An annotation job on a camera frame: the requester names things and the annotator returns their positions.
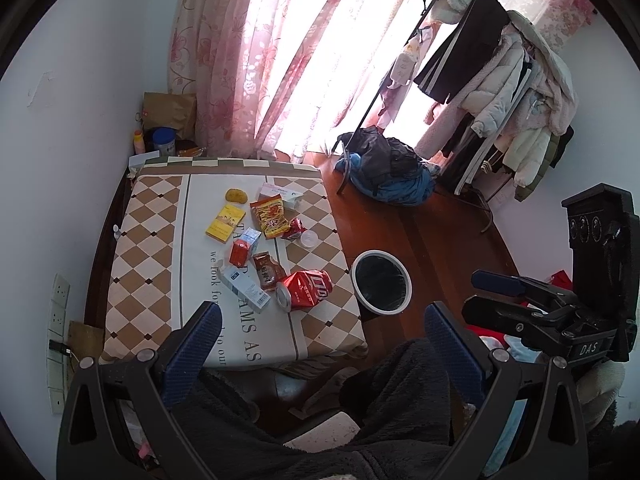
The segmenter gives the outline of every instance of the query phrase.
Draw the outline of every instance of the brown paper bag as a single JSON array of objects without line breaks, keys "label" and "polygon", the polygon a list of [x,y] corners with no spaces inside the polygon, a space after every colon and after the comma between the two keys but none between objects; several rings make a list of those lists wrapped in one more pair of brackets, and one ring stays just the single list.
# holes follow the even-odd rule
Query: brown paper bag
[{"label": "brown paper bag", "polygon": [[166,126],[181,139],[193,139],[196,125],[196,94],[145,92],[142,105],[145,131]]}]

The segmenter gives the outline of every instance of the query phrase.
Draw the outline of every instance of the cardboard box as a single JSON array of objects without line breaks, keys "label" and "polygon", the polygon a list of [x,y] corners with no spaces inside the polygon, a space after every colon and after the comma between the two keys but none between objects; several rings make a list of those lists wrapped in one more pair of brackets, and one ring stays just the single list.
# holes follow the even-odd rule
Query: cardboard box
[{"label": "cardboard box", "polygon": [[280,195],[282,197],[282,203],[285,209],[292,211],[296,210],[298,202],[302,198],[302,193],[299,191],[293,191],[286,187],[276,186],[275,184],[264,183],[260,188],[260,199],[268,198],[270,196]]},{"label": "cardboard box", "polygon": [[242,209],[226,204],[220,210],[216,219],[207,227],[205,233],[216,240],[226,242],[242,218],[244,218]]},{"label": "cardboard box", "polygon": [[218,276],[220,281],[228,286],[238,298],[245,301],[258,313],[263,311],[271,301],[271,296],[236,266],[229,265],[221,269],[218,268]]}]

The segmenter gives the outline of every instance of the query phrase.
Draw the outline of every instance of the electrical outlet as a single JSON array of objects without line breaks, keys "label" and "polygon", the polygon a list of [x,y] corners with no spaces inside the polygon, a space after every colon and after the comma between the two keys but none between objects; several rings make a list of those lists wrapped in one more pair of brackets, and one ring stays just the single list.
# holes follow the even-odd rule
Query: electrical outlet
[{"label": "electrical outlet", "polygon": [[62,363],[57,363],[51,359],[47,359],[47,386],[62,391],[64,381],[62,377]]},{"label": "electrical outlet", "polygon": [[49,330],[58,335],[65,335],[65,314],[66,310],[63,306],[51,302],[49,307]]},{"label": "electrical outlet", "polygon": [[51,404],[51,413],[54,415],[62,415],[65,411],[65,396],[61,390],[49,388],[49,403]]},{"label": "electrical outlet", "polygon": [[65,357],[60,352],[55,352],[49,349],[49,339],[62,343],[62,336],[52,332],[51,330],[47,330],[47,359],[51,359],[57,363],[63,363],[63,359],[65,359]]},{"label": "electrical outlet", "polygon": [[53,289],[51,290],[51,301],[57,303],[62,308],[66,308],[66,299],[69,295],[69,282],[62,275],[56,274],[53,280]]}]

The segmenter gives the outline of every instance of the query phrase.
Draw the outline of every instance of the brown and white diamond pattern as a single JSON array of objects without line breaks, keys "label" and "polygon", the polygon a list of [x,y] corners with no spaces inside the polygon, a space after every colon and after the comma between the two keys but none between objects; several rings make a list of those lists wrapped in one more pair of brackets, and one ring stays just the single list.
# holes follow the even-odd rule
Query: brown and white diamond pattern
[{"label": "brown and white diamond pattern", "polygon": [[291,272],[322,269],[331,277],[334,290],[317,306],[305,311],[302,330],[307,351],[312,355],[329,355],[364,344],[358,303],[342,252],[342,244],[331,214],[326,190],[318,178],[274,178],[276,186],[303,193],[296,208],[302,225],[318,234],[320,243],[312,250],[297,242],[288,242],[287,258]]},{"label": "brown and white diamond pattern", "polygon": [[171,332],[171,262],[181,176],[141,176],[127,205],[107,299],[102,360],[157,349]]}]

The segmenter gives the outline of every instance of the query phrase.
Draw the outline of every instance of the black pants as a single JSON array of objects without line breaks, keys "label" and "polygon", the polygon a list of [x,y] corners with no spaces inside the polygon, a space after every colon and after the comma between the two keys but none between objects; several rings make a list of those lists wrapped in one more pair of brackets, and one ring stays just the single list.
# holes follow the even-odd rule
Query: black pants
[{"label": "black pants", "polygon": [[427,339],[349,378],[340,403],[363,427],[346,446],[319,453],[279,444],[251,423],[235,390],[207,373],[173,414],[218,480],[422,480],[449,450],[449,380]]}]

